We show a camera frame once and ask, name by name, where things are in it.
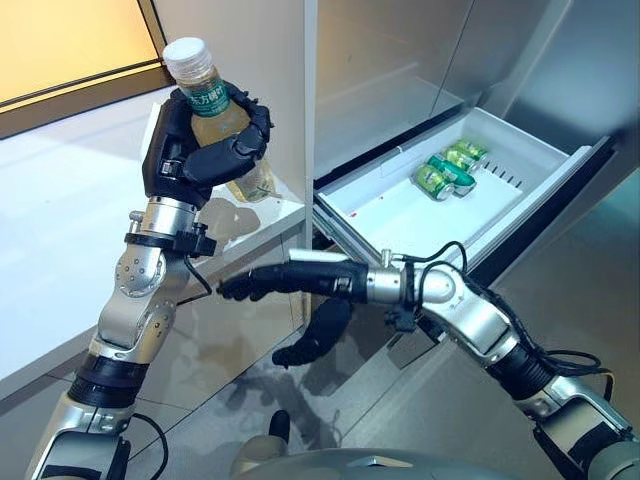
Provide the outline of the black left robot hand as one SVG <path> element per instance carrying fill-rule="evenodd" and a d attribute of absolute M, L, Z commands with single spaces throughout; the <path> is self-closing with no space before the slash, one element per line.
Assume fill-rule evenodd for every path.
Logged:
<path fill-rule="evenodd" d="M 263 158 L 273 127 L 269 109 L 235 85 L 227 82 L 225 86 L 248 114 L 248 126 L 201 147 L 191 128 L 193 109 L 180 90 L 173 90 L 160 107 L 142 164 L 147 197 L 171 198 L 200 210 L 213 187 L 244 176 Z"/>

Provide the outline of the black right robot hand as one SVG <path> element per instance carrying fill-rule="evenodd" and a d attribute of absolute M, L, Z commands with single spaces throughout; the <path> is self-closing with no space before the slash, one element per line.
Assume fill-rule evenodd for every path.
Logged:
<path fill-rule="evenodd" d="M 288 369 L 325 356 L 344 334 L 354 303 L 367 301 L 369 267 L 341 261 L 288 260 L 256 267 L 219 283 L 216 292 L 227 300 L 257 302 L 270 293 L 311 293 L 327 301 L 312 314 L 303 335 L 272 354 L 272 363 Z"/>

